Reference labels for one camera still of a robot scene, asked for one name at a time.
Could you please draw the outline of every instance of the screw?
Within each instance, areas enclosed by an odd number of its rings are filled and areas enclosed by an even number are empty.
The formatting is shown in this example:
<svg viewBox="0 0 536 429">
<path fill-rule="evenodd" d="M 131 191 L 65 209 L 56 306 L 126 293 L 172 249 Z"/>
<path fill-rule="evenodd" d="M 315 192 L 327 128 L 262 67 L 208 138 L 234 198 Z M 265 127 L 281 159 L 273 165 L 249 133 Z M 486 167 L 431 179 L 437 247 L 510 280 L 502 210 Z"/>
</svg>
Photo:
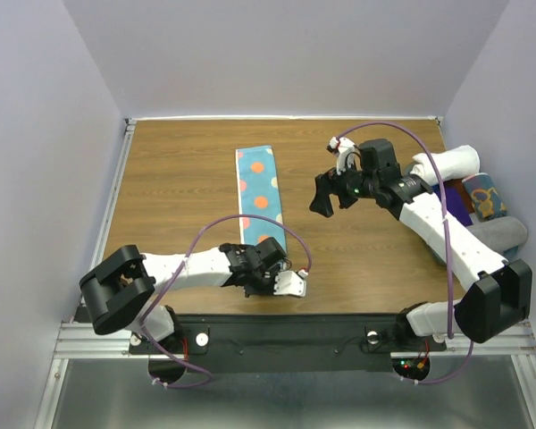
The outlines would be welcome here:
<svg viewBox="0 0 536 429">
<path fill-rule="evenodd" d="M 367 333 L 367 342 L 372 346 L 379 344 L 379 334 L 376 331 L 369 331 Z"/>
<path fill-rule="evenodd" d="M 131 335 L 131 338 L 129 339 L 129 344 L 133 347 L 136 347 L 141 344 L 141 339 L 137 335 Z"/>
<path fill-rule="evenodd" d="M 199 347 L 204 347 L 206 344 L 208 344 L 208 335 L 206 335 L 204 332 L 201 332 L 195 338 L 195 342 Z"/>
</svg>

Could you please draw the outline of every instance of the black joint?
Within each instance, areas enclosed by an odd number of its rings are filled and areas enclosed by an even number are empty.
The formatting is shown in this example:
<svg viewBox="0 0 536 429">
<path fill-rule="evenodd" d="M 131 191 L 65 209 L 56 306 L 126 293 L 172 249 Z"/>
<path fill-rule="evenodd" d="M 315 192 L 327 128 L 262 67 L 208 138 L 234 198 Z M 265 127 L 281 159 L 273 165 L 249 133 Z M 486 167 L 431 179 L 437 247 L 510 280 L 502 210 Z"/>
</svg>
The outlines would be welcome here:
<svg viewBox="0 0 536 429">
<path fill-rule="evenodd" d="M 409 341 L 416 340 L 418 337 L 415 335 L 407 315 L 411 313 L 416 308 L 426 304 L 427 301 L 420 302 L 411 307 L 404 308 L 401 312 L 395 317 L 395 337 L 399 344 L 407 344 Z"/>
<path fill-rule="evenodd" d="M 243 286 L 246 295 L 273 295 L 276 275 L 286 252 L 269 237 L 255 246 L 226 244 L 219 247 L 230 263 L 232 276 L 222 286 Z"/>
<path fill-rule="evenodd" d="M 522 260 L 484 275 L 455 305 L 455 319 L 471 340 L 483 343 L 530 314 L 532 270 Z"/>
<path fill-rule="evenodd" d="M 335 168 L 315 178 L 315 197 L 310 210 L 325 217 L 333 216 L 330 195 L 339 200 L 339 208 L 349 208 L 359 198 L 373 198 L 377 205 L 386 208 L 398 219 L 404 204 L 424 192 L 432 192 L 431 187 L 420 177 L 401 175 L 401 168 L 395 157 L 395 150 L 386 139 L 369 140 L 357 147 L 361 157 L 362 170 L 347 168 L 338 174 Z"/>
<path fill-rule="evenodd" d="M 337 155 L 339 153 L 339 149 L 338 147 L 336 147 L 335 149 L 333 147 L 331 147 L 330 145 L 326 146 L 325 150 L 327 150 L 328 152 L 330 152 L 331 154 L 333 155 Z"/>
<path fill-rule="evenodd" d="M 230 251 L 232 249 L 232 245 L 230 243 L 223 243 L 218 247 L 218 249 L 222 253 L 226 253 L 226 252 L 228 252 L 228 251 Z"/>
<path fill-rule="evenodd" d="M 155 278 L 147 274 L 144 259 L 137 246 L 123 246 L 80 280 L 96 334 L 129 325 L 155 291 Z"/>
</svg>

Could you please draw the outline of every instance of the metal floor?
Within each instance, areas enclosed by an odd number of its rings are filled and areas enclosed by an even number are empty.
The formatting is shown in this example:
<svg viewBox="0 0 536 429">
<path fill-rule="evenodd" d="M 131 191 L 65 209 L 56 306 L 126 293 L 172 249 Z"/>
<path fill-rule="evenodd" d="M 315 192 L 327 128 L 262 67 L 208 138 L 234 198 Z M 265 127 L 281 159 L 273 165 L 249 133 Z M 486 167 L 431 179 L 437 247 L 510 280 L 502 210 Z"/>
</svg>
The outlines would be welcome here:
<svg viewBox="0 0 536 429">
<path fill-rule="evenodd" d="M 433 376 L 463 357 L 434 357 Z M 531 428 L 510 357 L 474 357 L 435 386 L 357 372 L 223 374 L 193 391 L 151 385 L 144 359 L 74 360 L 54 427 L 183 429 Z"/>
</svg>

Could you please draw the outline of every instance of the rolled towel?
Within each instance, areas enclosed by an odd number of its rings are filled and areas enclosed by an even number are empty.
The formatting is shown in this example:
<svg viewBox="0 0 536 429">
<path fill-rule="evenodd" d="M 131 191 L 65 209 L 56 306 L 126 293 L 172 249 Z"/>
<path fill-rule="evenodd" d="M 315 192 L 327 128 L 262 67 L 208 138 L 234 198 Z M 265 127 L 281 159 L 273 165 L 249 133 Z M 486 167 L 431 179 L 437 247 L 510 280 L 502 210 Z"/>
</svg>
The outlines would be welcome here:
<svg viewBox="0 0 536 429">
<path fill-rule="evenodd" d="M 472 176 L 481 168 L 479 154 L 468 145 L 456 147 L 442 154 L 432 154 L 432 157 L 443 181 Z M 413 160 L 417 164 L 411 169 L 412 174 L 421 177 L 431 186 L 437 183 L 437 176 L 426 154 L 417 154 L 413 156 Z"/>
<path fill-rule="evenodd" d="M 526 227 L 513 216 L 477 223 L 467 230 L 487 248 L 500 254 L 524 244 L 528 239 Z"/>
<path fill-rule="evenodd" d="M 507 207 L 500 198 L 492 178 L 480 172 L 463 180 L 468 195 L 473 201 L 474 211 L 481 221 L 490 221 L 508 215 Z"/>
</svg>

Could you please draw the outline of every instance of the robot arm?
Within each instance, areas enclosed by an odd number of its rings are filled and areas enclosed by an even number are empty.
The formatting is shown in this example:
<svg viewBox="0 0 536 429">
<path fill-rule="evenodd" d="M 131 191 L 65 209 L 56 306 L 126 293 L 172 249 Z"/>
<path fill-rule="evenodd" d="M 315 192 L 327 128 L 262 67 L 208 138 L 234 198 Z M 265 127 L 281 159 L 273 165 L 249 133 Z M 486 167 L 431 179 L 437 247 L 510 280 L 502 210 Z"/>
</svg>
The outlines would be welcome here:
<svg viewBox="0 0 536 429">
<path fill-rule="evenodd" d="M 218 248 L 184 255 L 140 254 L 136 246 L 123 246 L 80 281 L 94 331 L 104 335 L 127 329 L 141 334 L 145 327 L 161 341 L 175 333 L 171 308 L 157 306 L 147 316 L 149 299 L 160 293 L 185 262 L 173 289 L 196 286 L 242 286 L 245 295 L 306 295 L 307 273 L 282 270 L 286 253 L 274 238 L 261 243 L 225 243 Z"/>
<path fill-rule="evenodd" d="M 386 139 L 362 143 L 332 139 L 328 150 L 338 157 L 335 168 L 315 178 L 316 194 L 310 210 L 333 215 L 330 195 L 339 208 L 359 198 L 372 198 L 404 225 L 415 231 L 445 260 L 441 206 L 431 187 L 419 176 L 402 176 L 393 146 Z M 350 158 L 359 156 L 362 170 Z M 452 214 L 447 214 L 453 272 L 466 294 L 455 304 L 456 327 L 471 340 L 485 342 L 526 318 L 530 311 L 532 270 L 521 260 L 504 257 L 478 241 Z M 406 320 L 417 336 L 443 334 L 447 303 L 423 304 L 406 310 Z"/>
</svg>

